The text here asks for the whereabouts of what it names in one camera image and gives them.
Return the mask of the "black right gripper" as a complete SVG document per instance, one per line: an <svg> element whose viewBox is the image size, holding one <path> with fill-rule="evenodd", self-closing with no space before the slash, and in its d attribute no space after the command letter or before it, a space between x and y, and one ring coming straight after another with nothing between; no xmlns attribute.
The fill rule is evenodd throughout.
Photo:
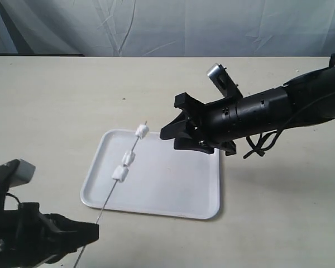
<svg viewBox="0 0 335 268"><path fill-rule="evenodd" d="M179 114L160 130L161 140L174 140L174 150L213 154L216 149L235 155L240 116L238 102L202 103L188 93L175 96L174 107Z"/></svg>

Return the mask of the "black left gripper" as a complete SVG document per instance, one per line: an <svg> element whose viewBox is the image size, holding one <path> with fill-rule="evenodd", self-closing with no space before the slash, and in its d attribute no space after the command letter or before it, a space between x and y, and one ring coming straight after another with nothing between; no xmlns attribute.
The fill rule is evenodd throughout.
<svg viewBox="0 0 335 268"><path fill-rule="evenodd" d="M99 225L60 214L42 214L39 203L18 205L16 250L19 262L58 262L57 238L65 246L86 246L99 240Z"/></svg>

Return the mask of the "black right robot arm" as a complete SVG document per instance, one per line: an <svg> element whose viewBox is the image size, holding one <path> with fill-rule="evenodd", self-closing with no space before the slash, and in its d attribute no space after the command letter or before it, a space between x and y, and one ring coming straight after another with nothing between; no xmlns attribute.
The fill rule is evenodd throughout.
<svg viewBox="0 0 335 268"><path fill-rule="evenodd" d="M295 77L282 86L243 96L223 65L207 73L222 99L202 103L187 93L175 97L180 114L160 131L174 149L226 156L237 152L235 140L245 138L251 154L264 156L282 132L335 119L335 53L323 69Z"/></svg>

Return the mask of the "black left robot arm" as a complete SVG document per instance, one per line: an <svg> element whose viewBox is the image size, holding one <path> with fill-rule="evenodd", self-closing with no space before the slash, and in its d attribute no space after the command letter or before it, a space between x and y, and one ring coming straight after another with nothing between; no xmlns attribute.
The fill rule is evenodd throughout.
<svg viewBox="0 0 335 268"><path fill-rule="evenodd" d="M42 214L37 202L6 210L0 195L0 267L54 264L99 239L96 223L79 222L61 214Z"/></svg>

